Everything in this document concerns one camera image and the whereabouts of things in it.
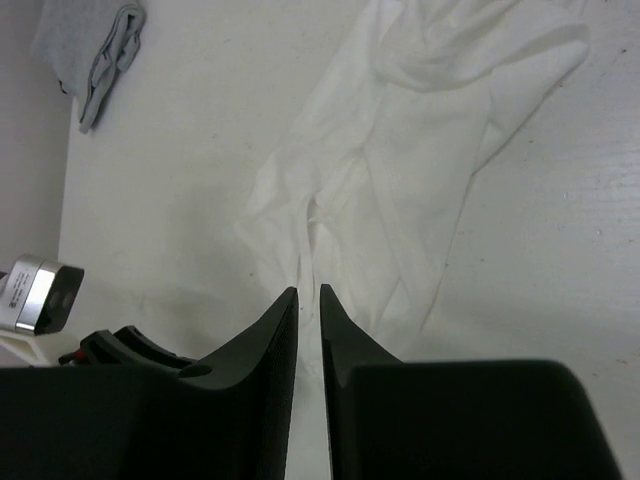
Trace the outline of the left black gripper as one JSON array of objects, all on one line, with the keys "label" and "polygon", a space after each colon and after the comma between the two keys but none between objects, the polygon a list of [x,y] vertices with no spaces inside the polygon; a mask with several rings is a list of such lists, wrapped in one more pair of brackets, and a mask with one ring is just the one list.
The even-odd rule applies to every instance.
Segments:
[{"label": "left black gripper", "polygon": [[178,356],[151,341],[135,326],[115,333],[99,330],[80,341],[80,346],[58,359],[60,366],[122,365],[153,367],[169,373],[209,373],[210,366]]}]

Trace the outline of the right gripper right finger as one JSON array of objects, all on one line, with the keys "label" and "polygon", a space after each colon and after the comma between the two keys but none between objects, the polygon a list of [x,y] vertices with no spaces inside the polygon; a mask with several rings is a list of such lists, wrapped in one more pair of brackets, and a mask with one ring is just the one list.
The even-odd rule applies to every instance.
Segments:
[{"label": "right gripper right finger", "polygon": [[618,479],[587,393],[548,360],[405,363],[329,285],[320,325],[335,479]]}]

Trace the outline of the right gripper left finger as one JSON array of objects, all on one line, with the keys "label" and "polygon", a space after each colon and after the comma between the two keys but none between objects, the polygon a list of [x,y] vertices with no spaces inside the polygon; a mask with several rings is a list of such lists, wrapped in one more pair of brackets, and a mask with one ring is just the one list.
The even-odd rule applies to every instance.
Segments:
[{"label": "right gripper left finger", "polygon": [[191,362],[139,354],[109,332],[78,366],[1,372],[5,479],[281,479],[298,294]]}]

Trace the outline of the white tank top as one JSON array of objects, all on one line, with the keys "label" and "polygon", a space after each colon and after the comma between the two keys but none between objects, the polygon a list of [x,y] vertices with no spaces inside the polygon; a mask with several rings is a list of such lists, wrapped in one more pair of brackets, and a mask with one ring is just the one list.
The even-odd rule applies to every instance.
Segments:
[{"label": "white tank top", "polygon": [[580,1],[372,1],[265,164],[236,231],[261,285],[294,286],[302,372],[319,290],[407,349],[472,176],[589,50]]}]

